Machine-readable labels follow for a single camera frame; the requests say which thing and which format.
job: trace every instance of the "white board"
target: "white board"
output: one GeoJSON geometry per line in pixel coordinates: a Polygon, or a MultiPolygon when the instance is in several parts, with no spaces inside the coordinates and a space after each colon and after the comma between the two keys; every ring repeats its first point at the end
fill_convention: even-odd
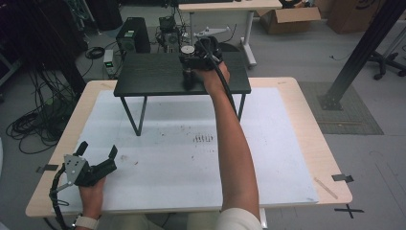
{"type": "MultiPolygon", "coordinates": [[[[136,124],[143,98],[126,98],[136,124]]],[[[235,96],[239,105],[240,96],[235,96]]],[[[317,193],[277,88],[253,88],[241,125],[250,146],[260,205],[315,203],[317,193]]],[[[222,193],[214,110],[209,96],[148,97],[141,136],[136,136],[119,98],[102,91],[79,138],[89,144],[90,165],[118,148],[118,169],[107,176],[104,211],[217,209],[222,193]]],[[[80,212],[78,187],[59,193],[80,212]]]]}

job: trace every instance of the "sleeve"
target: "sleeve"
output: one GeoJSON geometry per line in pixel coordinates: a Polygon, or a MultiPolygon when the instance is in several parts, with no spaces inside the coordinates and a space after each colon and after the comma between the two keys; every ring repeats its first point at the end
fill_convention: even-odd
{"type": "Polygon", "coordinates": [[[215,230],[262,230],[258,219],[250,212],[232,208],[223,211],[217,220],[215,230]]]}

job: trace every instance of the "metal frame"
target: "metal frame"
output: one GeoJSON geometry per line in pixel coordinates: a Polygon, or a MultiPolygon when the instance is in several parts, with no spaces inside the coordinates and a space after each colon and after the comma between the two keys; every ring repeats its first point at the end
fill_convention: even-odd
{"type": "Polygon", "coordinates": [[[342,109],[340,100],[343,98],[344,93],[346,93],[358,73],[362,70],[365,63],[367,63],[368,58],[376,50],[405,10],[405,0],[392,0],[384,3],[370,27],[361,37],[361,40],[337,76],[337,79],[329,88],[328,92],[319,97],[319,103],[322,109],[342,109]]]}
{"type": "MultiPolygon", "coordinates": [[[[237,114],[237,117],[238,117],[239,121],[241,120],[242,109],[243,109],[244,104],[245,104],[245,96],[246,96],[246,94],[241,94],[241,101],[239,102],[239,109],[238,109],[238,114],[237,114]]],[[[146,115],[147,96],[144,96],[143,108],[141,110],[140,123],[139,123],[138,127],[137,127],[137,125],[135,125],[134,118],[132,117],[131,111],[129,110],[129,107],[128,107],[128,104],[125,101],[125,97],[120,97],[120,99],[122,100],[125,112],[126,112],[126,114],[128,116],[129,122],[132,125],[132,128],[134,128],[135,134],[137,136],[141,136],[141,132],[143,130],[144,117],[146,115]]]]}
{"type": "MultiPolygon", "coordinates": [[[[193,15],[194,12],[191,11],[189,12],[189,19],[191,22],[191,45],[193,45],[194,39],[193,39],[193,15]]],[[[247,56],[248,59],[248,68],[252,68],[253,66],[257,65],[257,61],[254,58],[253,51],[251,50],[250,47],[250,35],[251,35],[251,27],[253,24],[253,19],[254,19],[254,11],[248,11],[247,14],[247,25],[245,28],[245,37],[241,38],[241,45],[242,48],[244,49],[245,55],[247,56]]]]}

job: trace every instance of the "device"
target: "device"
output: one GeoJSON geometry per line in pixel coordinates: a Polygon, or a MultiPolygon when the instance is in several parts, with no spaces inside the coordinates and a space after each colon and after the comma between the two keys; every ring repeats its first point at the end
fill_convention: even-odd
{"type": "Polygon", "coordinates": [[[143,17],[128,17],[116,36],[122,57],[124,51],[148,54],[151,52],[147,24],[143,17]]]}
{"type": "Polygon", "coordinates": [[[181,49],[179,60],[183,68],[183,86],[186,90],[194,88],[196,83],[194,69],[213,70],[223,61],[223,55],[214,36],[201,37],[193,46],[181,49]]]}
{"type": "Polygon", "coordinates": [[[176,27],[176,21],[174,16],[166,16],[159,18],[159,30],[162,33],[171,33],[176,27]]]}
{"type": "Polygon", "coordinates": [[[116,158],[117,155],[116,146],[113,146],[111,149],[108,154],[108,159],[96,166],[89,166],[87,160],[82,157],[87,146],[88,144],[86,142],[82,142],[76,153],[73,153],[72,155],[64,155],[64,163],[56,173],[50,189],[49,197],[56,213],[56,221],[59,223],[62,230],[68,230],[69,228],[65,224],[63,215],[60,212],[59,204],[69,204],[57,199],[57,193],[73,185],[84,187],[94,186],[99,180],[117,170],[116,163],[114,162],[114,158],[116,158]],[[59,179],[63,173],[66,173],[67,182],[58,187],[59,179]]]}
{"type": "Polygon", "coordinates": [[[104,68],[109,76],[116,75],[119,70],[119,65],[114,57],[113,50],[105,50],[104,52],[104,68]]]}

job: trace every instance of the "wooden table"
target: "wooden table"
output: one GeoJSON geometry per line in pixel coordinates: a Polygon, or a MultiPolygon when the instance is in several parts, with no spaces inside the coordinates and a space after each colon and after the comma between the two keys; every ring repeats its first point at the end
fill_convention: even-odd
{"type": "Polygon", "coordinates": [[[223,11],[248,11],[245,37],[241,38],[241,45],[248,58],[248,68],[257,65],[250,47],[251,25],[254,18],[254,11],[280,9],[282,4],[278,0],[241,0],[240,2],[210,3],[210,4],[180,4],[179,10],[188,12],[191,21],[191,45],[193,45],[193,24],[192,16],[195,12],[223,12],[223,11]]]}
{"type": "MultiPolygon", "coordinates": [[[[49,164],[60,165],[63,162],[63,154],[74,152],[99,92],[114,90],[116,83],[115,80],[95,80],[87,84],[49,164]]],[[[313,178],[313,184],[319,196],[317,204],[351,202],[352,195],[346,182],[334,181],[331,177],[334,174],[341,174],[340,169],[299,84],[293,78],[254,78],[250,79],[250,83],[252,87],[278,87],[304,160],[313,178]]],[[[56,172],[44,172],[27,206],[27,216],[40,218],[54,215],[48,193],[55,174],[56,172]]]]}

